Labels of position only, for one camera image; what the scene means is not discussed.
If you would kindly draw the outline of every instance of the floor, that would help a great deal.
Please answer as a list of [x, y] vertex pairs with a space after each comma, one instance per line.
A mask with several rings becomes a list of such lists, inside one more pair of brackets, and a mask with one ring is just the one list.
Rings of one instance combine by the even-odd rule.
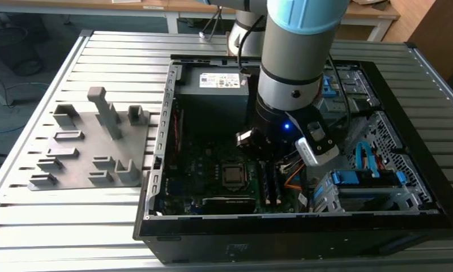
[[[13, 75], [0, 62], [0, 80], [7, 87], [25, 82], [51, 83], [83, 29], [168, 32], [167, 19], [156, 17], [73, 15], [68, 25], [63, 24], [64, 21], [60, 15], [44, 15], [43, 20], [51, 35], [51, 39], [44, 44], [36, 45], [37, 52], [44, 61], [44, 70], [35, 76], [19, 77]], [[199, 33], [200, 31], [199, 28], [188, 27], [187, 22], [179, 22], [179, 29], [180, 33]], [[27, 124], [45, 90], [47, 86], [24, 85], [8, 91], [8, 97], [15, 100], [15, 103], [13, 108], [0, 105], [0, 131], [19, 128]], [[0, 153], [8, 154], [20, 136], [20, 132], [21, 129], [9, 133], [0, 133]]]

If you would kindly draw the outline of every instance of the slotted aluminum surface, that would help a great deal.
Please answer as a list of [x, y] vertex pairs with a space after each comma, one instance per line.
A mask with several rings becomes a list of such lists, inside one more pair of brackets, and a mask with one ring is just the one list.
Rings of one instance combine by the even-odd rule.
[[[343, 271], [453, 271], [453, 239], [383, 258], [164, 266], [132, 239], [140, 188], [31, 192], [28, 177], [57, 125], [57, 104], [89, 111], [91, 86], [104, 86], [117, 111], [152, 112], [144, 169], [152, 165], [171, 54], [225, 55], [225, 37], [96, 32], [80, 37], [0, 171], [0, 271], [237, 270], [343, 267]], [[335, 59], [375, 61], [453, 185], [453, 97], [404, 44], [339, 41]]]

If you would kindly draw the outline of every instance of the wall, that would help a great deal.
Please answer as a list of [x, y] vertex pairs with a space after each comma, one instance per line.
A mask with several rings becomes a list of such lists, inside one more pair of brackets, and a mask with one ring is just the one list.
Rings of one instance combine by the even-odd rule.
[[401, 18], [393, 23], [383, 41], [404, 42], [409, 39], [435, 1], [392, 0], [392, 5], [401, 14]]
[[413, 42], [440, 75], [453, 74], [453, 0], [437, 0], [409, 41]]

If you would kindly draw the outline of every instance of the light blue joint cap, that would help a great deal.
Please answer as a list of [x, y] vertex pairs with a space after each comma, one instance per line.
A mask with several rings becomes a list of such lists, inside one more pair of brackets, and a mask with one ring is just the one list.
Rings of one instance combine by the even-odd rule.
[[341, 21], [349, 0], [268, 0], [269, 16], [287, 31], [313, 35]]

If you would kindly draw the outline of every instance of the power supply label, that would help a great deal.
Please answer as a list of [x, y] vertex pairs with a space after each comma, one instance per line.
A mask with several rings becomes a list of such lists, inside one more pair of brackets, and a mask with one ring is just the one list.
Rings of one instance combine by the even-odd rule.
[[203, 73], [200, 88], [240, 88], [240, 74]]

